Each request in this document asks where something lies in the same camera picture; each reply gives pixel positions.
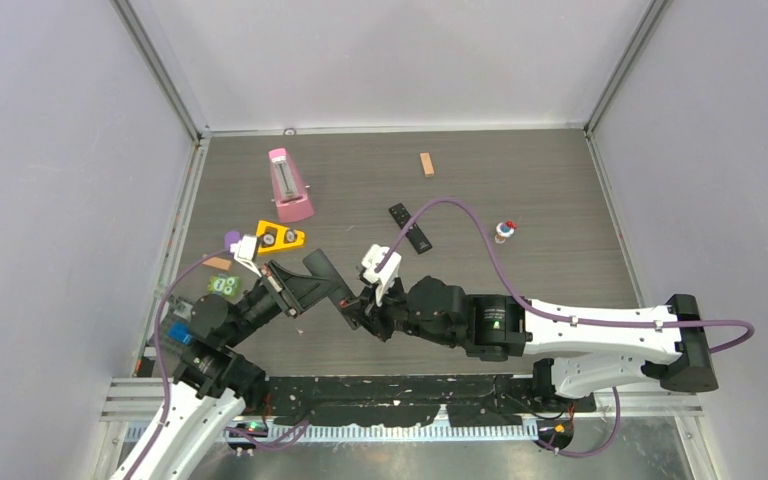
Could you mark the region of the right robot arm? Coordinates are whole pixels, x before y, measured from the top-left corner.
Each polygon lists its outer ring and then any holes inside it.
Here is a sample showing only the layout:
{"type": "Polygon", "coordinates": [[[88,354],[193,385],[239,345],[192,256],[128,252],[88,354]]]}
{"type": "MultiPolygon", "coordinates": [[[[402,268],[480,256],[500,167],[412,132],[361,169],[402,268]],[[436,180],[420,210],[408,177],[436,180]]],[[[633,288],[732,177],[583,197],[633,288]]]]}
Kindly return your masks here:
{"type": "Polygon", "coordinates": [[[396,280],[385,294],[372,285],[358,296],[342,291],[336,306],[352,328],[381,341],[402,332],[481,361],[534,356],[530,392],[544,410],[645,381],[679,393],[719,386],[707,336],[694,324],[699,311],[691,295],[649,308],[582,308],[468,294],[426,276],[410,289],[396,280]]]}

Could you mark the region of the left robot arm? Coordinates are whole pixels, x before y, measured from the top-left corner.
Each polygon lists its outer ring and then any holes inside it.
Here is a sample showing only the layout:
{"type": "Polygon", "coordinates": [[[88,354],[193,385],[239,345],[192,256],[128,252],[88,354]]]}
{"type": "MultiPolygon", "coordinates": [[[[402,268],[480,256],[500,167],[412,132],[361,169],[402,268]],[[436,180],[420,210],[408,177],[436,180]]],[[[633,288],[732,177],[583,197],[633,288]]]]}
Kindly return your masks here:
{"type": "Polygon", "coordinates": [[[265,405],[265,371],[235,346],[276,317],[296,318],[324,299],[341,302],[351,294],[322,250],[303,264],[307,271],[298,274],[269,261],[237,302],[208,294],[195,303],[161,406],[114,478],[187,479],[234,417],[265,405]]]}

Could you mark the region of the black remote control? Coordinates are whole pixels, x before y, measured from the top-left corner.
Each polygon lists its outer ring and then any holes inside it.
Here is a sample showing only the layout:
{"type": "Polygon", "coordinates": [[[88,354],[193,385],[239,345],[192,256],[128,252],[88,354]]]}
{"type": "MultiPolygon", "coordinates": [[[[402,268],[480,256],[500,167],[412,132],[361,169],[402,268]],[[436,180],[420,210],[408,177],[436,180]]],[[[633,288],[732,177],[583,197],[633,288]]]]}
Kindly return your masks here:
{"type": "Polygon", "coordinates": [[[313,276],[328,279],[334,284],[328,298],[338,310],[353,301],[352,290],[322,249],[316,249],[306,255],[302,263],[313,276]]]}

